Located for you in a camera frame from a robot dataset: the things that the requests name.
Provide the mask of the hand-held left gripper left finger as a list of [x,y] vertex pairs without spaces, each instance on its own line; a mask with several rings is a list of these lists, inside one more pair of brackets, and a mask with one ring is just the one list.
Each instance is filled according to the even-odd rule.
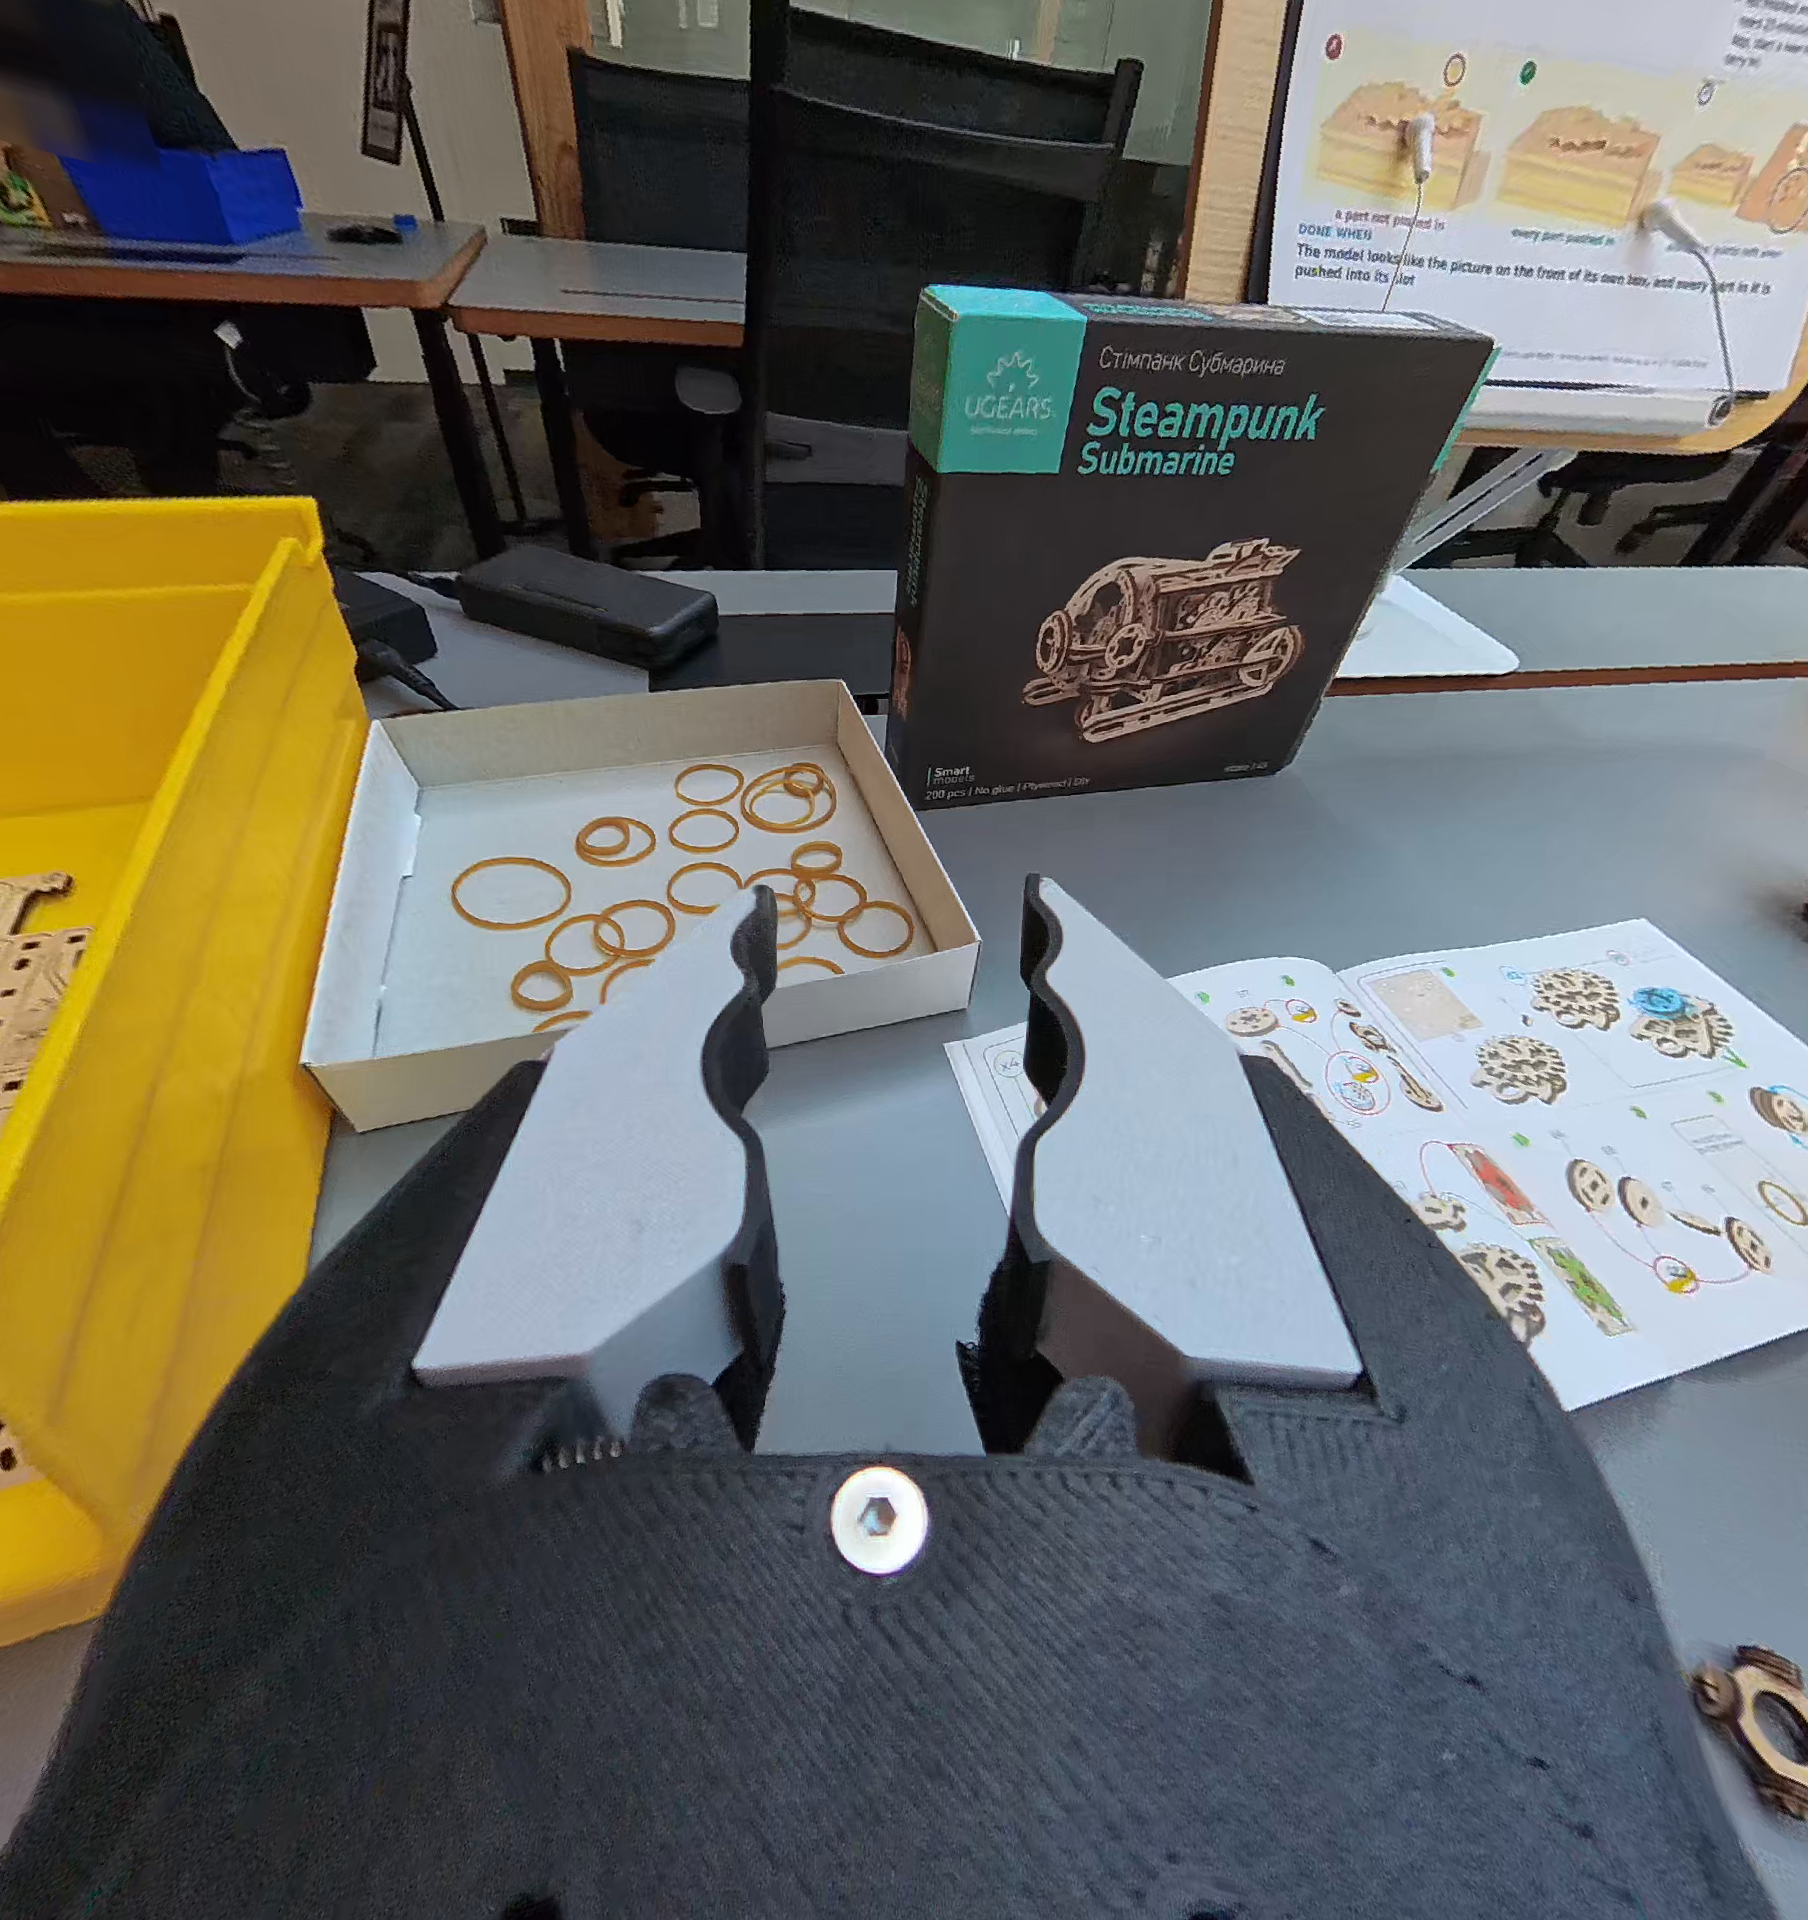
[[786,1310],[749,1120],[775,937],[773,893],[731,893],[552,1046],[413,1359],[424,1383],[566,1378],[626,1440],[652,1380],[691,1374],[756,1446]]

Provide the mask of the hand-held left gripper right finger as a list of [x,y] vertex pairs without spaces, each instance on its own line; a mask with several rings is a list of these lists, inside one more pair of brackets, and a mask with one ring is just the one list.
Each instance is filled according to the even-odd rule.
[[1357,1343],[1231,1037],[1050,876],[1028,876],[1007,1250],[975,1342],[975,1424],[1020,1449],[1061,1380],[1131,1399],[1176,1454],[1201,1394],[1351,1390]]

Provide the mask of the yellow plastic bin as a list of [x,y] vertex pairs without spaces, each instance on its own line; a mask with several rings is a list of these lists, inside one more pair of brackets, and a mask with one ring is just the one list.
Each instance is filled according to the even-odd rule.
[[0,503],[0,876],[87,926],[0,1140],[0,1650],[96,1618],[302,1281],[367,708],[315,503]]

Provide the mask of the small wooden ring gear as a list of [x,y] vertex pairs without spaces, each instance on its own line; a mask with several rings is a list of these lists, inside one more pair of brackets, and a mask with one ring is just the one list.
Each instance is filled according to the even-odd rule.
[[1739,1646],[1727,1666],[1689,1675],[1698,1711],[1734,1748],[1756,1797],[1808,1823],[1808,1691],[1804,1669],[1763,1646]]

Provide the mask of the pile of tan rubber bands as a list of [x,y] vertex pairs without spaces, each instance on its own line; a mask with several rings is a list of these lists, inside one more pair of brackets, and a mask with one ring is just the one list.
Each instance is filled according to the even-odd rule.
[[581,797],[531,786],[529,823],[477,826],[440,855],[428,981],[475,974],[477,1012],[558,1034],[634,990],[683,937],[749,890],[773,895],[784,984],[933,954],[909,876],[844,759],[670,760],[606,771]]

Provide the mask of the assembly instruction booklet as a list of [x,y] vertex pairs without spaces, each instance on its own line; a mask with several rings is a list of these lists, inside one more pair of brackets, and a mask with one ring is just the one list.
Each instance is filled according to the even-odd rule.
[[[1174,976],[1581,1407],[1808,1329],[1808,1044],[1644,921]],[[1007,1208],[1026,1027],[946,1055]]]

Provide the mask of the white cardboard tray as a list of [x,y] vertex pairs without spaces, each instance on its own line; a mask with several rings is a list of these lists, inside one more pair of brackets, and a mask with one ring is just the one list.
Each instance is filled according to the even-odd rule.
[[302,1065],[357,1132],[466,1109],[513,1065],[558,1034],[477,1012],[475,974],[428,981],[438,857],[474,852],[477,826],[529,823],[533,784],[581,797],[606,771],[828,748],[844,759],[876,826],[909,876],[935,952],[846,976],[784,984],[767,1012],[773,1046],[963,1012],[981,940],[902,796],[866,719],[834,682],[634,693],[378,722],[364,748],[339,860]]

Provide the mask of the black model kit box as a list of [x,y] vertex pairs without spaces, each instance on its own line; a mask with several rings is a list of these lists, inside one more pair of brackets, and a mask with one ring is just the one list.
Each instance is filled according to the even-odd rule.
[[906,797],[1282,771],[1496,356],[1414,310],[929,286],[888,726]]

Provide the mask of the black power brick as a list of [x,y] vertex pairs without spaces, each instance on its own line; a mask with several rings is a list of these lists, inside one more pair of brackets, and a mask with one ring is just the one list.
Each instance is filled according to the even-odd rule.
[[718,639],[711,591],[542,545],[514,545],[461,570],[461,610],[480,623],[667,672]]

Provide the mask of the white stand base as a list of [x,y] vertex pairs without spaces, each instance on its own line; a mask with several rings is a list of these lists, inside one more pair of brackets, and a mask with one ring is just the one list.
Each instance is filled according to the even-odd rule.
[[1510,647],[1409,574],[1394,572],[1373,597],[1332,683],[1380,690],[1385,682],[1500,678],[1518,666]]

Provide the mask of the grey workshop table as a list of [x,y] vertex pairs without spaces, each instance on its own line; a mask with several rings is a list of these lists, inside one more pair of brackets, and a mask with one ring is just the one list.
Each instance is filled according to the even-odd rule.
[[496,556],[503,516],[448,326],[488,230],[424,221],[397,244],[358,244],[336,235],[349,223],[307,210],[299,230],[244,247],[0,226],[0,295],[410,315],[466,528],[480,556]]
[[489,240],[477,255],[453,292],[447,316],[469,338],[531,343],[563,532],[574,554],[599,558],[603,550],[577,464],[561,345],[738,349],[746,341],[749,257],[507,235]]

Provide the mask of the black office chair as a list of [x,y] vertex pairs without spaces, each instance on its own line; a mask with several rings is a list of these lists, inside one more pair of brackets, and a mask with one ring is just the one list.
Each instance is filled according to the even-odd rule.
[[905,430],[933,282],[1064,292],[1142,66],[1073,72],[752,5],[745,551],[773,561],[771,418]]
[[[585,235],[600,244],[745,253],[749,81],[572,55]],[[690,481],[702,556],[749,561],[739,459],[742,351],[572,343],[566,385],[626,466]]]

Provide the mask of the instruction poster on stand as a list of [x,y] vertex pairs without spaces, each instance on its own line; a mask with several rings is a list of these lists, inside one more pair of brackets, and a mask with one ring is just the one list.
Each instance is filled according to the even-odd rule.
[[[1201,303],[1256,303],[1269,286],[1269,238],[1282,110],[1300,6],[1216,2],[1182,232],[1180,292]],[[1808,312],[1781,392],[1738,402],[1649,389],[1493,385],[1461,430],[1468,447],[1714,455],[1780,425],[1808,387]]]

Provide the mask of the blue plastic bin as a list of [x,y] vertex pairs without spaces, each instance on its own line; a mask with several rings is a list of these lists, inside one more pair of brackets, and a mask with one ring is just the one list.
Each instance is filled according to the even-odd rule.
[[91,221],[110,238],[241,245],[302,226],[283,150],[152,150],[61,156]]

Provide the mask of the black sign on stand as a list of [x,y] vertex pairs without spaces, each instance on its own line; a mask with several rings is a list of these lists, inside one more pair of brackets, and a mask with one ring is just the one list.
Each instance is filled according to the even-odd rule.
[[[367,5],[361,155],[392,166],[403,165],[407,155],[413,156],[428,197],[429,219],[436,224],[444,224],[447,206],[428,152],[408,72],[408,40],[408,2]],[[496,503],[486,456],[477,449],[475,421],[465,415],[461,426],[450,425],[444,434],[448,455],[453,456],[453,480],[458,487],[466,525],[477,554],[488,558],[503,551],[509,534],[526,534],[529,528],[529,514],[528,496],[503,417],[499,383],[482,341],[474,334],[469,334],[465,341],[474,372],[477,374],[483,418],[503,470],[505,491],[513,508],[510,516],[505,516]]]

